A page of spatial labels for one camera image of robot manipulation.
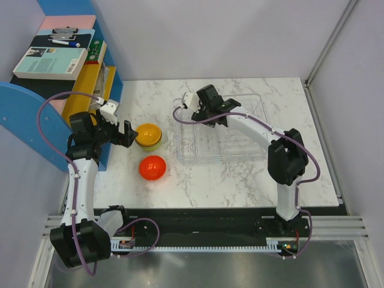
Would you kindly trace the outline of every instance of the transparent tray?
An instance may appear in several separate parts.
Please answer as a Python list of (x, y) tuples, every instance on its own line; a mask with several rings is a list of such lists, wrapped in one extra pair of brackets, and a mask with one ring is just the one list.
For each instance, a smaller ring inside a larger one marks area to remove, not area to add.
[[(261, 97), (257, 94), (225, 95), (224, 100), (233, 98), (251, 114), (268, 122)], [(181, 100), (173, 102), (174, 107)], [(192, 112), (179, 109), (176, 113), (181, 120), (191, 121)], [(266, 156), (266, 151), (242, 133), (216, 125), (215, 128), (203, 124), (185, 125), (176, 123), (176, 157), (181, 161), (208, 161), (226, 159), (255, 159)]]

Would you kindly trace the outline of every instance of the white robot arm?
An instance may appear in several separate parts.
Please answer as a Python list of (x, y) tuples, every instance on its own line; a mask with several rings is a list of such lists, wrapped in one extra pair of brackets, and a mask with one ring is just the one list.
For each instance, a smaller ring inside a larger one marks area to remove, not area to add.
[(99, 98), (96, 114), (80, 112), (70, 116), (73, 133), (68, 139), (66, 156), (76, 165), (69, 164), (70, 182), (67, 207), (59, 228), (52, 229), (50, 240), (67, 267), (81, 265), (72, 234), (73, 214), (77, 238), (86, 263), (110, 257), (110, 239), (123, 226), (125, 209), (113, 206), (105, 210), (98, 221), (94, 215), (94, 185), (98, 172), (101, 147), (106, 143), (130, 147), (137, 136), (129, 121), (124, 121), (124, 134), (119, 132), (116, 113), (119, 104)]
[(182, 103), (184, 108), (194, 112), (192, 120), (197, 122), (204, 122), (211, 117), (229, 113), (203, 124), (211, 127), (221, 124), (235, 129), (268, 151), (268, 171), (277, 182), (276, 212), (285, 221), (290, 221), (299, 214), (295, 199), (296, 183), (301, 180), (301, 176), (305, 172), (308, 157), (297, 146), (288, 143), (274, 133), (285, 134), (303, 145), (301, 135), (297, 130), (292, 129), (285, 132), (280, 128), (263, 123), (241, 107), (239, 102), (233, 99), (224, 101), (213, 85), (208, 85), (196, 93), (184, 94)]

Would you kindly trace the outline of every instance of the marble tabletop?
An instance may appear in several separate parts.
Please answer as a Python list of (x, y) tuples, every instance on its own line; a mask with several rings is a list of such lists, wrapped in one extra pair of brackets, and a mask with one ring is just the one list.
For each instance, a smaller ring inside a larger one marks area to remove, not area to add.
[[(106, 172), (95, 182), (94, 206), (124, 205), (126, 208), (222, 208), (276, 206), (275, 182), (267, 162), (224, 160), (208, 163), (181, 163), (175, 156), (173, 101), (185, 92), (213, 84), (221, 95), (256, 94), (261, 97), (270, 124), (285, 130), (296, 128), (305, 146), (318, 160), (322, 174), (317, 182), (303, 184), (301, 206), (338, 206), (338, 200), (321, 149), (320, 140), (299, 78), (148, 80), (124, 83), (120, 122), (136, 128), (155, 123), (163, 131), (163, 143), (154, 152), (145, 152), (135, 143), (129, 149), (112, 146)], [(166, 174), (149, 182), (139, 175), (140, 161), (148, 155), (162, 156)], [(303, 178), (315, 175), (309, 163)]]

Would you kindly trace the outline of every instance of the marker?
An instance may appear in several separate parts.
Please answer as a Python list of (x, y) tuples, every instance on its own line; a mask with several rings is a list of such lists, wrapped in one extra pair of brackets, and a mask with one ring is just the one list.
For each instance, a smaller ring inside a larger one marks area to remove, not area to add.
[(77, 47), (79, 48), (80, 47), (80, 43), (77, 43), (77, 42), (66, 42), (66, 41), (60, 41), (60, 40), (55, 40), (53, 39), (52, 40), (52, 43), (56, 43), (56, 44), (62, 44), (62, 45), (68, 45), (68, 46), (71, 46), (71, 47)]

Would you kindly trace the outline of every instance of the white wall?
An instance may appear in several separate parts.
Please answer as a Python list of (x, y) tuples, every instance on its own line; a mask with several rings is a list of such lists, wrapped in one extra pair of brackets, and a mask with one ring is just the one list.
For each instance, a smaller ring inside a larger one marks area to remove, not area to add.
[(312, 84), (353, 212), (384, 271), (384, 2), (360, 1)]
[[(0, 80), (9, 81), (44, 14), (36, 0), (3, 1)], [(26, 287), (47, 216), (56, 214), (66, 173), (0, 126), (0, 286)]]
[(123, 80), (306, 78), (348, 0), (93, 0)]
[(37, 0), (2, 1), (0, 13), (0, 81), (8, 82), (44, 20)]

